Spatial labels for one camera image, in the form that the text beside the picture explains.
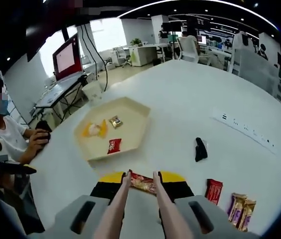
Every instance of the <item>beige tray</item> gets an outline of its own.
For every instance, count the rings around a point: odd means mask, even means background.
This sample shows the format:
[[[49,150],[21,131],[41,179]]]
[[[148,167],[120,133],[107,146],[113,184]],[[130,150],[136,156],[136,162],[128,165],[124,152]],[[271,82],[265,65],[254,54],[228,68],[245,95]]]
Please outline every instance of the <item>beige tray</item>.
[[[74,136],[83,152],[85,160],[96,160],[139,147],[146,128],[150,108],[124,97],[92,108],[74,130]],[[114,129],[109,122],[114,116],[123,124]],[[85,137],[82,132],[89,122],[101,124],[106,120],[108,132],[105,138]],[[107,154],[109,140],[121,138],[120,152]]]

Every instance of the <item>face mask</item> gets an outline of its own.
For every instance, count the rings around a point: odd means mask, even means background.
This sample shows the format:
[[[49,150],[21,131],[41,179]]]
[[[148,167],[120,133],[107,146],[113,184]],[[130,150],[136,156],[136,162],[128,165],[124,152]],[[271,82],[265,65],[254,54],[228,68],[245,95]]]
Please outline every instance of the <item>face mask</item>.
[[[8,115],[7,106],[8,106],[7,95],[2,94],[2,96],[0,97],[0,115],[3,116]]]

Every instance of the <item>ceiling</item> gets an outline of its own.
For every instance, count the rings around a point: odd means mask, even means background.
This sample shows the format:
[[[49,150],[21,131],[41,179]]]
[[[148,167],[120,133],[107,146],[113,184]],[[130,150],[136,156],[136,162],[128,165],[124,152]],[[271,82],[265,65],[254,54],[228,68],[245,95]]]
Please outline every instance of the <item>ceiling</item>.
[[[26,28],[29,25],[42,21],[48,9],[55,9],[68,2],[71,2],[71,0],[47,0],[45,3],[43,3],[43,0],[0,0],[0,70],[3,73],[26,53]],[[152,2],[156,2],[156,0],[115,0],[115,3],[112,4],[104,0],[83,0],[84,8],[75,9],[75,16],[67,19],[66,23],[71,25],[79,24],[82,21],[86,21],[86,19],[116,17],[130,9]],[[258,13],[276,25],[279,31],[245,10],[209,0],[174,0],[164,2],[139,9],[122,18],[150,17],[159,14],[203,14],[207,18],[214,18],[213,22],[237,28],[242,27],[244,28],[243,30],[253,35],[266,32],[269,35],[274,35],[274,38],[281,43],[281,1],[227,0],[226,2],[243,6]],[[78,14],[78,12],[83,12],[82,10],[87,10],[87,8],[93,8],[94,11],[92,12],[95,13],[91,14],[91,11],[89,11],[89,16]],[[56,13],[55,17],[58,17],[58,13],[61,15],[61,12],[54,11],[54,14]],[[174,17],[188,19],[190,16],[176,15]]]

